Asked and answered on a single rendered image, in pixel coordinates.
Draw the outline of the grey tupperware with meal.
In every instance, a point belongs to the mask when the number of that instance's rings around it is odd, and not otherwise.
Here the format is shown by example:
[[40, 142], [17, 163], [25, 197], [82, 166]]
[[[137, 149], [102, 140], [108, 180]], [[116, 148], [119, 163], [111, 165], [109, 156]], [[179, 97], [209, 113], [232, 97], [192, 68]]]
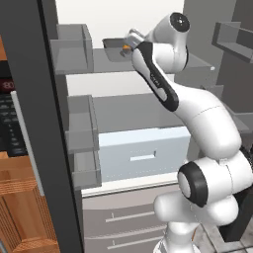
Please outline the grey tupperware with meal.
[[109, 61], [130, 61], [131, 51], [129, 49], [124, 49], [125, 40], [123, 38], [103, 39], [103, 45]]

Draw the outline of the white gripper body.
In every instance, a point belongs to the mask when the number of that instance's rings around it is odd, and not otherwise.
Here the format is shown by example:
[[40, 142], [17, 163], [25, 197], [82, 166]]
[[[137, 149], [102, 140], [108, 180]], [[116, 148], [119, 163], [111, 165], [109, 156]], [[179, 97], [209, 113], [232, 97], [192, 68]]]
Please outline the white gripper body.
[[145, 36], [136, 29], [128, 31], [125, 37], [125, 44], [130, 47], [131, 51], [134, 51], [136, 47], [145, 40]]

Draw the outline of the grey glass fridge shelf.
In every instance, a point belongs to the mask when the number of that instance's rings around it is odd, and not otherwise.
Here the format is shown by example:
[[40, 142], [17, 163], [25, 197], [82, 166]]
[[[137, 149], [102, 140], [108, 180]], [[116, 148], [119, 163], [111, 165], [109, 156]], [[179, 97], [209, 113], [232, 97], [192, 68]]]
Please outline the grey glass fridge shelf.
[[53, 54], [56, 74], [87, 74], [133, 71], [131, 61], [111, 62], [102, 48], [86, 55], [81, 48], [61, 48]]

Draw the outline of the wooden wall cabinet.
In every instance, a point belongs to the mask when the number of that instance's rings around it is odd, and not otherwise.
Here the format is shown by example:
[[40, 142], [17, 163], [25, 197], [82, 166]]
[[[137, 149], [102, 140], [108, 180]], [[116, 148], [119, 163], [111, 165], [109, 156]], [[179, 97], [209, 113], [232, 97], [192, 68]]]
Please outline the wooden wall cabinet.
[[4, 44], [3, 44], [2, 38], [0, 36], [0, 61], [4, 61], [4, 60], [7, 60], [7, 56], [6, 56], [6, 52], [4, 49]]

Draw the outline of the black microwave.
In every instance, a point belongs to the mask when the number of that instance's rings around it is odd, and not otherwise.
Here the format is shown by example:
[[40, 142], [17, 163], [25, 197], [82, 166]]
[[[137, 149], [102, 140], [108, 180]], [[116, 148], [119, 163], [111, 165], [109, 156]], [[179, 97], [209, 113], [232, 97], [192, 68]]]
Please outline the black microwave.
[[0, 60], [0, 152], [6, 151], [9, 157], [28, 154], [11, 97], [14, 90], [8, 61]]

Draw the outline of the white fridge crisper drawer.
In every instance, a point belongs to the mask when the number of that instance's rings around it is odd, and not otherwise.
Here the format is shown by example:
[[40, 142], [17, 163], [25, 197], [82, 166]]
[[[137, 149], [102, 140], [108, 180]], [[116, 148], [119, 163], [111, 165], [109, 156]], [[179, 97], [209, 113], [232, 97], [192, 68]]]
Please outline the white fridge crisper drawer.
[[100, 133], [102, 182], [176, 172], [189, 143], [184, 126]]

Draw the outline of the dark grey fridge door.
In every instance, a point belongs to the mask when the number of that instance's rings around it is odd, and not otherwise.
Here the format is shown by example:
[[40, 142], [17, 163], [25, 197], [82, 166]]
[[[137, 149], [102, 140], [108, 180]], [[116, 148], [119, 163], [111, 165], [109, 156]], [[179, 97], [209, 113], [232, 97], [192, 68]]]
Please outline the dark grey fridge door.
[[49, 45], [51, 0], [0, 0], [0, 36], [60, 253], [84, 253]]

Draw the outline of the grey freezer drawer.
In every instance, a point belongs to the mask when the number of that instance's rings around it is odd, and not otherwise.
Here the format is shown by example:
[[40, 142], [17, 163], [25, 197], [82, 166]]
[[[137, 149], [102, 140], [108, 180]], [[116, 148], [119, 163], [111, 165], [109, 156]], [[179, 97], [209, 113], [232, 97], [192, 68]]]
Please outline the grey freezer drawer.
[[154, 214], [153, 201], [158, 195], [178, 189], [177, 185], [165, 185], [84, 199], [84, 236], [99, 237], [163, 225]]
[[85, 239], [85, 253], [152, 253], [166, 226]]

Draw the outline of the wooden base cabinet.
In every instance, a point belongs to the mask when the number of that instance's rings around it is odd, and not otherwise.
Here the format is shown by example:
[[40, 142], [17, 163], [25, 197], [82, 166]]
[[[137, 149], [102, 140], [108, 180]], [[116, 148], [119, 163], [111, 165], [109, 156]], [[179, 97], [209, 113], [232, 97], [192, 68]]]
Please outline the wooden base cabinet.
[[30, 158], [0, 152], [0, 253], [60, 253]]

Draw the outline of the grey fridge door with bins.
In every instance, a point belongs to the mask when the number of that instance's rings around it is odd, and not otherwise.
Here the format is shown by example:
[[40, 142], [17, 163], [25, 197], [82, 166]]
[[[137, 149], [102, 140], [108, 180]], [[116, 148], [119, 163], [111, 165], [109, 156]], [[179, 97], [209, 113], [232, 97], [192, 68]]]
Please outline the grey fridge door with bins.
[[211, 91], [253, 132], [253, 0], [185, 0], [190, 59], [175, 80]]

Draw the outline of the small grey door bin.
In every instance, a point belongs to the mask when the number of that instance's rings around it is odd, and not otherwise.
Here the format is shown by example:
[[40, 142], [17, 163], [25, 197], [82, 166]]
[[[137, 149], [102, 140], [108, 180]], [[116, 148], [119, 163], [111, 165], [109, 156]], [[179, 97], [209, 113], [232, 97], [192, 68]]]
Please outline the small grey door bin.
[[75, 190], [97, 188], [102, 185], [101, 167], [97, 151], [69, 155]]

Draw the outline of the large grey door bin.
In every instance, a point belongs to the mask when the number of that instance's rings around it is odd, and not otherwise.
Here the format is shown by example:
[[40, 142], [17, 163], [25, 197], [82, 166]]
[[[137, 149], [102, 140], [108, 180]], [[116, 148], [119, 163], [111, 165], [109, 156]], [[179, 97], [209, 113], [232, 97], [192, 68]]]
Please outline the large grey door bin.
[[56, 40], [50, 41], [54, 72], [59, 75], [94, 71], [92, 38], [86, 24], [57, 26]]

